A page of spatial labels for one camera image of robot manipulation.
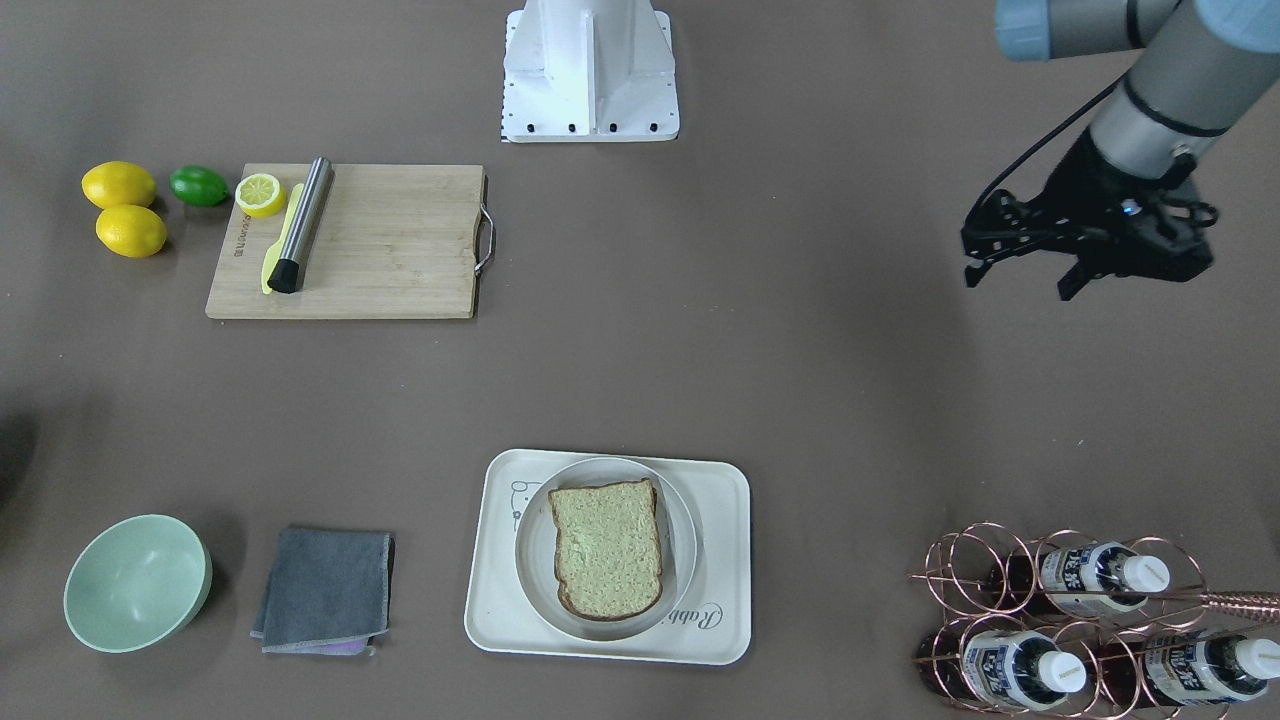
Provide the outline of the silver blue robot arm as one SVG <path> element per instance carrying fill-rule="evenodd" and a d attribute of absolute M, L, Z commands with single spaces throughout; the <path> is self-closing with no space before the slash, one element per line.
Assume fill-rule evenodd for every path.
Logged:
<path fill-rule="evenodd" d="M 1125 50 L 1135 63 L 1079 110 L 1088 126 L 1023 202 L 993 181 L 963 225 L 965 278 L 1036 251 L 1075 258 L 1061 300 L 1106 275 L 1185 282 L 1213 255 L 1219 219 L 1192 179 L 1204 155 L 1277 82 L 1275 1 L 998 1 L 1015 61 Z"/>

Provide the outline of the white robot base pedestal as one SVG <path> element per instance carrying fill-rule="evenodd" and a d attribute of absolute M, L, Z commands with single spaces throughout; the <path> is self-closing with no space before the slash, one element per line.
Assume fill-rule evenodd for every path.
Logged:
<path fill-rule="evenodd" d="M 504 28 L 502 141 L 678 137 L 672 24 L 652 3 L 526 1 Z"/>

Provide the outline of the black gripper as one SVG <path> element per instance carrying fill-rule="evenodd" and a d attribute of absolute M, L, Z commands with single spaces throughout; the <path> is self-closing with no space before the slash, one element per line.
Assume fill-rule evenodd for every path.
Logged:
<path fill-rule="evenodd" d="M 1114 167 L 1084 131 L 1052 170 L 1039 209 L 1076 224 L 1071 252 L 1079 263 L 1057 281 L 1061 301 L 1073 300 L 1097 275 L 1187 282 L 1213 264 L 1206 231 L 1216 208 L 1190 178 L 1192 152 L 1175 156 L 1157 179 Z"/>

